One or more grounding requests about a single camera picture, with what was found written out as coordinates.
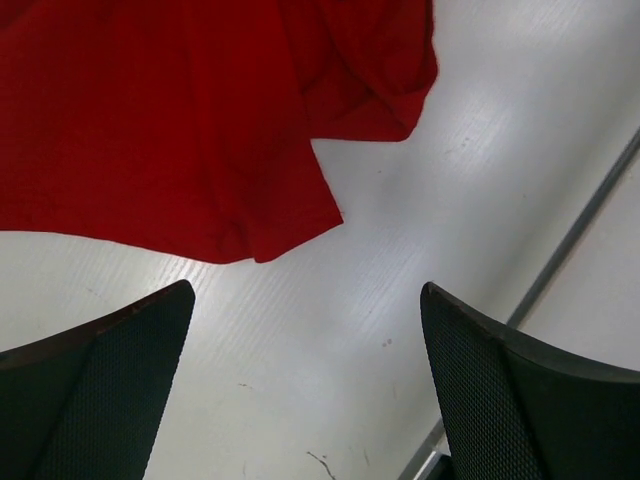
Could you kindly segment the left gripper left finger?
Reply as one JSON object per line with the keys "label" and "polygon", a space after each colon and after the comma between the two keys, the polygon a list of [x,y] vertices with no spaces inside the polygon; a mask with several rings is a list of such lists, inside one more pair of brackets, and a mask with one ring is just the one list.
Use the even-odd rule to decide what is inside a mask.
{"label": "left gripper left finger", "polygon": [[143,478],[194,304],[180,280],[2,352],[2,478]]}

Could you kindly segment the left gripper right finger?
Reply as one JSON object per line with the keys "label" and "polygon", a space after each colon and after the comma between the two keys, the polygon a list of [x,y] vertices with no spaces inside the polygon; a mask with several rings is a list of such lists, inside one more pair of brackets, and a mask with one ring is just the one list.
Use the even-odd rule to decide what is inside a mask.
{"label": "left gripper right finger", "polygon": [[551,346],[424,285],[445,479],[636,479],[639,374]]}

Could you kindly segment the red t shirt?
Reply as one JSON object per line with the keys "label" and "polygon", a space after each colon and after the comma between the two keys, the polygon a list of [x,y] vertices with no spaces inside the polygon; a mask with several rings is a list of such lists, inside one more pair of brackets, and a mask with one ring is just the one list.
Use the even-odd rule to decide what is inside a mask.
{"label": "red t shirt", "polygon": [[397,142],[430,1],[5,1],[1,227],[214,264],[342,223],[315,139]]}

